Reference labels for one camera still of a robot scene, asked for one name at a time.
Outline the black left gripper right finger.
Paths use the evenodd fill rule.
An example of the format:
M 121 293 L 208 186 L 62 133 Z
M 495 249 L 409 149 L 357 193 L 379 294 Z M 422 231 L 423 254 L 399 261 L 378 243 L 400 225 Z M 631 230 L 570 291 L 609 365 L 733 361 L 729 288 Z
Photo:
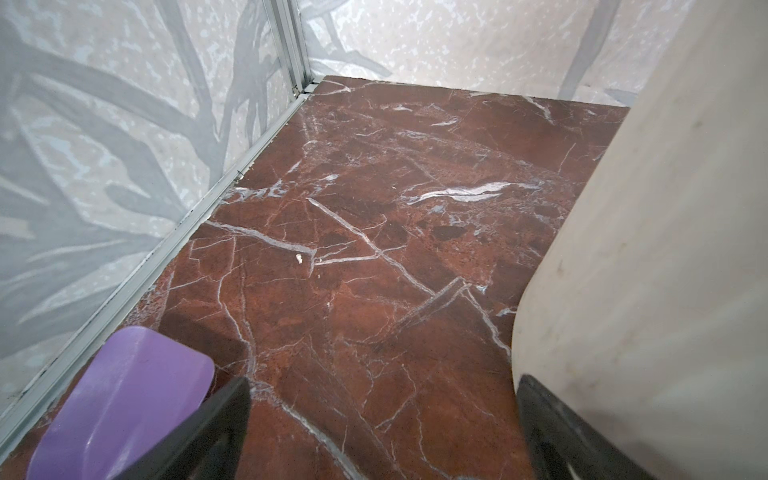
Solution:
M 520 378 L 516 400 L 538 479 L 650 479 L 534 376 Z

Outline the white bin yellow bag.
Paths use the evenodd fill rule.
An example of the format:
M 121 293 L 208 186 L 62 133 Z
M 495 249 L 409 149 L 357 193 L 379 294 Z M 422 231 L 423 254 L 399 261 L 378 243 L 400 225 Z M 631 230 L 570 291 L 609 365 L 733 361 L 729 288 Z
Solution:
M 660 479 L 767 475 L 767 5 L 697 1 L 525 289 L 512 372 Z

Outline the purple spatula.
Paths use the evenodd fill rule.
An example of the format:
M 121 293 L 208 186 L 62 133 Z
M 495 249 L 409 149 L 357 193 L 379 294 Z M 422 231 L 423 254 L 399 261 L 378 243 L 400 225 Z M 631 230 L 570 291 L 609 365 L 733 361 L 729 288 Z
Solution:
M 213 360 L 154 330 L 109 337 L 51 422 L 29 479 L 112 479 L 203 402 Z

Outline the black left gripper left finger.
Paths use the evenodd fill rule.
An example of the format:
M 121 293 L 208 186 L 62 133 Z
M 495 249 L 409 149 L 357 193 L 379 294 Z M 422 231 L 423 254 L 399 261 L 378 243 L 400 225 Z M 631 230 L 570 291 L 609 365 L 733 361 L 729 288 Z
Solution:
M 230 380 L 120 479 L 233 479 L 246 436 L 248 381 Z

